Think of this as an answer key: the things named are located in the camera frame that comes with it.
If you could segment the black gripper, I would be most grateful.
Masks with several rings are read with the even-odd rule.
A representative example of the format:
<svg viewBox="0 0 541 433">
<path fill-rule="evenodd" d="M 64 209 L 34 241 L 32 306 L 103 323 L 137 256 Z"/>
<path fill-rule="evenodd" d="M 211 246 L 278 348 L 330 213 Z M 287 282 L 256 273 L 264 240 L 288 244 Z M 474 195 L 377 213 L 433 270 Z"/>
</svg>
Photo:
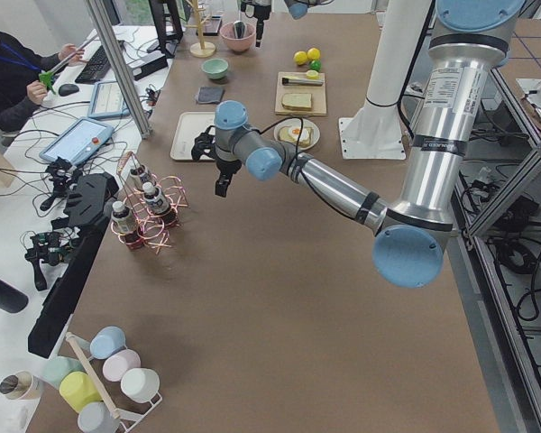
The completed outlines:
<svg viewBox="0 0 541 433">
<path fill-rule="evenodd" d="M 259 48 L 261 46 L 265 21 L 271 15 L 271 0 L 241 0 L 241 11 L 243 13 L 248 6 L 252 7 L 252 16 L 256 19 L 255 46 Z"/>
<path fill-rule="evenodd" d="M 242 168 L 242 163 L 239 160 L 225 161 L 216 159 L 215 165 L 220 172 L 219 177 L 215 182 L 215 194 L 218 197 L 225 198 L 233 175 Z"/>
</svg>

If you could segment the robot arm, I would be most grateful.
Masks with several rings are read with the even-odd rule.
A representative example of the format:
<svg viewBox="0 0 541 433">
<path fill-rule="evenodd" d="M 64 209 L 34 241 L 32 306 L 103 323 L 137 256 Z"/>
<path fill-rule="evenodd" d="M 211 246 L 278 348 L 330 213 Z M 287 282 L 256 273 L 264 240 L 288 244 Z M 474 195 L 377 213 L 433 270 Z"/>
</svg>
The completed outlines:
<svg viewBox="0 0 541 433">
<path fill-rule="evenodd" d="M 321 0 L 284 0 L 285 6 L 287 6 L 288 12 L 295 19 L 302 18 L 309 8 L 329 5 L 330 1 Z M 242 13 L 245 13 L 248 7 L 252 8 L 252 16 L 256 19 L 255 27 L 255 46 L 259 48 L 263 38 L 264 25 L 271 16 L 271 0 L 240 0 L 239 7 Z"/>
<path fill-rule="evenodd" d="M 224 101 L 214 117 L 216 195 L 240 169 L 257 180 L 285 175 L 372 230 L 371 259 L 385 280 L 427 285 L 454 232 L 450 200 L 487 77 L 506 61 L 521 8 L 519 1 L 390 2 L 364 100 L 335 128 L 344 160 L 334 167 L 266 137 L 243 104 Z"/>
</svg>

